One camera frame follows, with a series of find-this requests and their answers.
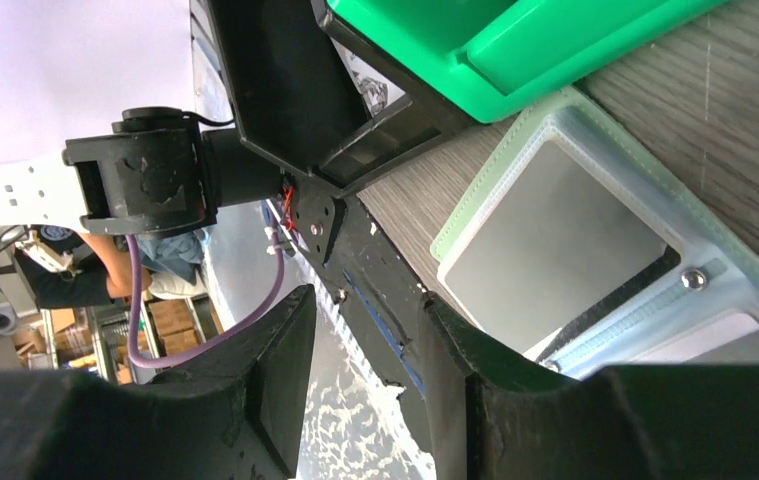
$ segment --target cardboard box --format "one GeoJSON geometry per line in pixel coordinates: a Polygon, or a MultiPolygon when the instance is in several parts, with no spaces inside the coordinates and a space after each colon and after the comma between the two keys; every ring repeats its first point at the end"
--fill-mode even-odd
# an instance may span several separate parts
{"type": "MultiPolygon", "coordinates": [[[[141,352],[149,351],[149,344],[146,342],[146,335],[143,332],[138,332],[138,350],[141,352]]],[[[126,344],[117,347],[117,354],[120,360],[129,356],[129,350],[126,348],[126,344]]]]}
{"type": "Polygon", "coordinates": [[[93,353],[93,336],[85,325],[75,325],[55,334],[55,349],[69,352],[73,358],[93,353]]]}
{"type": "Polygon", "coordinates": [[[199,345],[199,338],[197,338],[194,329],[163,336],[161,341],[164,342],[164,351],[167,355],[187,352],[199,345]]]}
{"type": "Polygon", "coordinates": [[[76,313],[72,308],[50,310],[49,316],[52,318],[52,331],[56,334],[76,324],[76,313]]]}
{"type": "Polygon", "coordinates": [[[159,337],[194,328],[193,315],[184,300],[165,300],[149,304],[152,323],[159,337]]]}
{"type": "Polygon", "coordinates": [[[132,383],[132,371],[129,367],[121,366],[117,369],[117,383],[120,385],[132,383]]]}
{"type": "Polygon", "coordinates": [[[90,368],[96,366],[96,354],[91,353],[90,355],[70,360],[67,362],[67,365],[69,365],[70,368],[90,368]]]}

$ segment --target wood grain surface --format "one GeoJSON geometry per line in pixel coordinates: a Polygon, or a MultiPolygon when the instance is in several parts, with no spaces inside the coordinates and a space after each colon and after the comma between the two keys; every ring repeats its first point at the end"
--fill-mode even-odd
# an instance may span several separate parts
{"type": "MultiPolygon", "coordinates": [[[[759,254],[759,0],[721,6],[578,86],[759,254]]],[[[359,194],[445,298],[429,245],[512,120],[468,131],[359,194]]]]}

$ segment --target green plastic bin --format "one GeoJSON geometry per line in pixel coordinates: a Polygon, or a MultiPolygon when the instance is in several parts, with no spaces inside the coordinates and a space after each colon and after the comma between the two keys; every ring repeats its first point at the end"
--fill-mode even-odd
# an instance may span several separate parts
{"type": "Polygon", "coordinates": [[[482,123],[501,120],[726,0],[328,0],[482,123]]]}

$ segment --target shelf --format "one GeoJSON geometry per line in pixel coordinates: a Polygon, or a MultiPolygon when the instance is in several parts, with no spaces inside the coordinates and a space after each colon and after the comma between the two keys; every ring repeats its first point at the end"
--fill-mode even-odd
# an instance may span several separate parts
{"type": "Polygon", "coordinates": [[[202,323],[199,321],[199,313],[196,311],[196,306],[193,303],[193,299],[186,298],[185,299],[185,305],[188,306],[188,310],[191,312],[191,316],[194,319],[194,329],[196,329],[197,335],[199,335],[200,342],[207,342],[208,338],[206,338],[205,330],[202,328],[202,323]]]}
{"type": "Polygon", "coordinates": [[[46,335],[46,353],[52,362],[52,368],[58,370],[58,352],[55,350],[55,329],[52,327],[52,314],[49,310],[41,310],[40,316],[43,319],[43,331],[46,335]]]}
{"type": "Polygon", "coordinates": [[[149,345],[149,351],[153,358],[161,356],[158,351],[158,339],[155,337],[155,325],[152,323],[152,318],[149,316],[149,310],[146,308],[146,304],[141,301],[141,320],[143,320],[143,333],[146,336],[146,343],[149,345]]]}
{"type": "Polygon", "coordinates": [[[110,352],[105,347],[102,339],[102,329],[94,321],[93,315],[87,312],[87,321],[90,326],[91,336],[93,338],[93,353],[96,356],[96,370],[99,376],[110,383],[116,383],[117,378],[114,374],[113,361],[110,352]]]}

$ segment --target bolt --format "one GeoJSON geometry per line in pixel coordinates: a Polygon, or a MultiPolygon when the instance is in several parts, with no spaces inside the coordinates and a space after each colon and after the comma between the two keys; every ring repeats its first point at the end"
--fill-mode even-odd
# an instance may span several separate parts
{"type": "Polygon", "coordinates": [[[546,361],[546,362],[542,363],[541,366],[544,367],[544,368],[546,368],[547,370],[552,370],[552,371],[554,371],[556,373],[559,373],[559,372],[562,371],[562,369],[559,367],[559,364],[556,363],[556,362],[546,361]]]}
{"type": "Polygon", "coordinates": [[[335,292],[335,301],[333,302],[335,305],[338,305],[340,303],[343,303],[347,299],[347,291],[343,288],[339,288],[337,292],[335,292]]]}
{"type": "Polygon", "coordinates": [[[699,268],[689,268],[688,270],[685,270],[682,272],[680,280],[685,288],[694,290],[695,292],[705,289],[706,285],[709,284],[709,279],[706,278],[706,274],[699,268]]]}

